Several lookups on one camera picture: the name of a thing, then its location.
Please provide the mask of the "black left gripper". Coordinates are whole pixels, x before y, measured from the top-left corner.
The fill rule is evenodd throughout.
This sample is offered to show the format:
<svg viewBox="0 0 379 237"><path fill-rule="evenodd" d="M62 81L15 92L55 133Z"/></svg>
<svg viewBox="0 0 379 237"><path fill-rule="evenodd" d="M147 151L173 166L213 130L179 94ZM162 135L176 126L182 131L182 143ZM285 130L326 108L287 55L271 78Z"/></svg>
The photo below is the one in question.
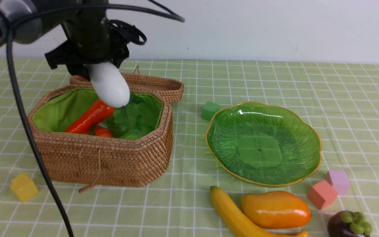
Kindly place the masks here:
<svg viewBox="0 0 379 237"><path fill-rule="evenodd" d="M120 20L109 20L105 15L84 18L74 16L62 24L67 40L45 54L50 69L66 66L72 76L90 78L87 65L113 63L119 68L129 57L127 39L131 26Z"/></svg>

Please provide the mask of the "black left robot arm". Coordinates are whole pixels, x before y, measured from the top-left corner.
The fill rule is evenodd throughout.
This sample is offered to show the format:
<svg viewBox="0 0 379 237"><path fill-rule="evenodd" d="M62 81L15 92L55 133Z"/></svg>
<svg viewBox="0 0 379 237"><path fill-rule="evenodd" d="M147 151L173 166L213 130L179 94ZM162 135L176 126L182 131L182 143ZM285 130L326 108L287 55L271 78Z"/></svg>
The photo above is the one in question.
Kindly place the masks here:
<svg viewBox="0 0 379 237"><path fill-rule="evenodd" d="M86 65L119 68L139 34L128 23L108 19L108 5L107 0L0 0L0 47L9 32L13 42L31 44L61 25L66 41L45 53L51 69L66 66L72 76L89 79Z"/></svg>

